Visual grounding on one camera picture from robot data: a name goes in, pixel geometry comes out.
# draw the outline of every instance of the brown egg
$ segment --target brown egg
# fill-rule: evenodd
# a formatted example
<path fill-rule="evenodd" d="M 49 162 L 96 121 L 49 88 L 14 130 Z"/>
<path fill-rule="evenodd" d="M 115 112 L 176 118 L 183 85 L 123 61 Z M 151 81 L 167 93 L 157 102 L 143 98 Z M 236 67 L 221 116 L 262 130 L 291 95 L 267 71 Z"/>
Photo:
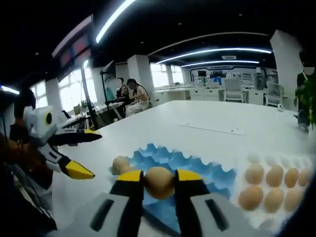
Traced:
<path fill-rule="evenodd" d="M 152 167 L 145 175 L 145 188 L 156 199 L 167 199 L 174 194 L 174 176 L 163 167 Z"/>
<path fill-rule="evenodd" d="M 260 164 L 252 164 L 246 169 L 245 178 L 249 184 L 260 184 L 263 179 L 264 170 Z"/>
<path fill-rule="evenodd" d="M 243 190 L 239 195 L 239 204 L 247 211 L 253 211 L 261 203 L 263 191 L 257 185 L 251 185 Z"/>
<path fill-rule="evenodd" d="M 263 206 L 268 213 L 275 213 L 281 206 L 284 192 L 280 188 L 272 188 L 266 195 Z"/>
<path fill-rule="evenodd" d="M 298 176 L 298 184 L 305 187 L 312 180 L 312 172 L 309 169 L 303 169 Z"/>
<path fill-rule="evenodd" d="M 290 168 L 284 177 L 284 182 L 288 188 L 293 188 L 298 179 L 298 170 L 297 168 Z"/>
<path fill-rule="evenodd" d="M 121 169 L 119 170 L 119 174 L 124 174 L 130 171 L 136 170 L 136 168 L 134 166 L 129 166 L 129 165 L 125 165 L 123 167 L 121 167 Z"/>
<path fill-rule="evenodd" d="M 112 166 L 113 174 L 120 174 L 120 169 L 123 166 L 129 166 L 129 162 L 127 158 L 123 156 L 116 157 L 113 161 L 113 166 Z"/>
<path fill-rule="evenodd" d="M 287 212 L 293 212 L 296 210 L 297 206 L 300 204 L 303 198 L 303 190 L 300 188 L 290 189 L 284 200 L 284 209 Z"/>
<path fill-rule="evenodd" d="M 270 187 L 280 186 L 283 178 L 283 168 L 279 165 L 272 167 L 267 173 L 266 182 Z"/>

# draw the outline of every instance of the ceiling light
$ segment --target ceiling light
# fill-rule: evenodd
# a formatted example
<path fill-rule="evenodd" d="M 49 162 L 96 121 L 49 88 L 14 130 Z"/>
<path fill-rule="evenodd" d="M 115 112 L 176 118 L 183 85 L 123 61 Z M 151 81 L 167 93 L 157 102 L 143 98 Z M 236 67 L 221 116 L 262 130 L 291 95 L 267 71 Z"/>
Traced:
<path fill-rule="evenodd" d="M 88 66 L 89 60 L 85 60 L 85 62 L 83 63 L 83 68 L 86 68 Z"/>
<path fill-rule="evenodd" d="M 181 68 L 201 65 L 201 64 L 211 64 L 211 63 L 259 63 L 258 61 L 243 61 L 243 60 L 221 60 L 221 61 L 210 61 L 210 62 L 201 62 L 201 63 L 193 63 L 181 66 Z"/>
<path fill-rule="evenodd" d="M 183 58 L 183 57 L 195 55 L 195 54 L 210 53 L 210 52 L 220 52 L 220 51 L 248 51 L 248 52 L 258 52 L 258 53 L 272 53 L 271 51 L 268 51 L 268 50 L 262 50 L 262 49 L 256 49 L 256 48 L 215 48 L 215 49 L 208 49 L 208 50 L 203 50 L 203 51 L 197 51 L 197 52 L 193 52 L 193 53 L 186 53 L 186 54 L 182 54 L 182 55 L 179 55 L 179 56 L 176 56 L 176 57 L 167 58 L 165 60 L 157 62 L 156 64 L 163 63 L 163 62 L 170 61 L 170 60 L 174 60 L 174 59 L 177 59 L 177 58 Z"/>
<path fill-rule="evenodd" d="M 16 95 L 20 94 L 19 91 L 11 89 L 9 87 L 6 87 L 4 85 L 0 85 L 0 88 L 2 88 L 3 91 L 8 91 L 8 92 L 11 92 L 11 93 L 16 94 Z"/>
<path fill-rule="evenodd" d="M 113 15 L 108 19 L 108 21 L 105 23 L 105 25 L 102 27 L 101 31 L 99 32 L 97 38 L 95 39 L 98 42 L 100 42 L 101 38 L 105 34 L 105 32 L 109 29 L 109 27 L 113 24 L 113 22 L 118 18 L 118 16 L 128 8 L 135 0 L 126 0 L 123 2 L 123 4 L 113 13 Z"/>

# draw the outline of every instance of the black ceiling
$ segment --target black ceiling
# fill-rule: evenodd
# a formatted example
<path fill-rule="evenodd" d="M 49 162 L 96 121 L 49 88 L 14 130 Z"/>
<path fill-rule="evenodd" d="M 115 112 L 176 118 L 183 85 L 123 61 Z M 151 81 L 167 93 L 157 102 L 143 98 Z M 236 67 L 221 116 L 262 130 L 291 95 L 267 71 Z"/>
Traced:
<path fill-rule="evenodd" d="M 58 71 L 51 53 L 67 33 L 93 14 L 97 34 L 122 3 L 123 0 L 6 2 L 1 6 L 0 83 L 20 88 L 50 79 Z M 93 64 L 126 61 L 134 54 L 150 54 L 182 40 L 219 32 L 257 32 L 269 36 L 201 38 L 157 52 L 150 59 L 157 61 L 215 46 L 271 48 L 269 40 L 275 29 L 289 32 L 308 45 L 310 34 L 304 36 L 312 22 L 313 14 L 308 13 L 312 10 L 302 1 L 136 0 L 96 46 Z"/>

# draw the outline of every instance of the cable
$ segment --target cable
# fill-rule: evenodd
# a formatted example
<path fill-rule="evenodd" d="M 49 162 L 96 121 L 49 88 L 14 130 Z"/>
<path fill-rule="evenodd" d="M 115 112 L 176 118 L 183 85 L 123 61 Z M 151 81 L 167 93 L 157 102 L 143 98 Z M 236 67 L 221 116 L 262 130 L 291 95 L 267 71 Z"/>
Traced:
<path fill-rule="evenodd" d="M 7 136 L 6 136 L 6 127 L 5 127 L 5 121 L 4 121 L 3 113 L 1 113 L 1 117 L 2 117 L 2 123 L 3 123 L 3 130 L 4 130 L 4 136 L 5 136 L 6 145 L 7 145 L 7 147 L 9 148 L 9 142 L 8 142 L 8 138 L 7 138 Z M 48 213 L 48 211 L 46 210 L 46 208 L 45 208 L 45 206 L 43 205 L 43 203 L 41 202 L 40 197 L 38 196 L 38 194 L 37 194 L 37 192 L 36 192 L 34 186 L 32 185 L 32 183 L 31 183 L 31 181 L 30 181 L 28 175 L 27 175 L 25 172 L 24 172 L 24 175 L 27 177 L 27 180 L 28 180 L 30 186 L 32 187 L 32 189 L 33 189 L 35 195 L 37 196 L 37 199 L 38 199 L 39 203 L 43 206 L 43 209 L 46 211 L 46 213 L 48 214 L 49 218 L 52 219 L 52 220 L 54 220 L 54 219 L 51 217 L 51 215 Z M 23 188 L 25 189 L 25 186 L 26 186 L 26 185 L 23 185 L 23 183 L 21 182 L 21 180 L 19 180 L 19 181 L 20 181 L 21 185 L 23 186 Z M 40 213 L 42 213 L 42 214 L 44 214 L 45 216 L 47 216 L 47 215 L 42 211 L 42 209 L 38 206 L 37 203 L 34 203 L 34 205 L 36 206 L 36 208 L 39 210 Z"/>

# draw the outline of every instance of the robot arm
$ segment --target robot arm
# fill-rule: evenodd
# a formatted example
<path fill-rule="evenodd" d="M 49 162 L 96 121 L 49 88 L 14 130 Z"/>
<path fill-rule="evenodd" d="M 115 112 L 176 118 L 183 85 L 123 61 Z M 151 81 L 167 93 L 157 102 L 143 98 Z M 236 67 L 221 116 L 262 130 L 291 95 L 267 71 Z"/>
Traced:
<path fill-rule="evenodd" d="M 91 142 L 102 136 L 91 130 L 60 128 L 54 116 L 53 108 L 47 106 L 24 109 L 23 120 L 30 136 L 30 143 L 38 147 L 38 151 L 47 166 L 56 172 L 63 172 L 73 179 L 92 179 L 94 174 L 69 159 L 57 150 L 57 146 L 66 144 Z"/>

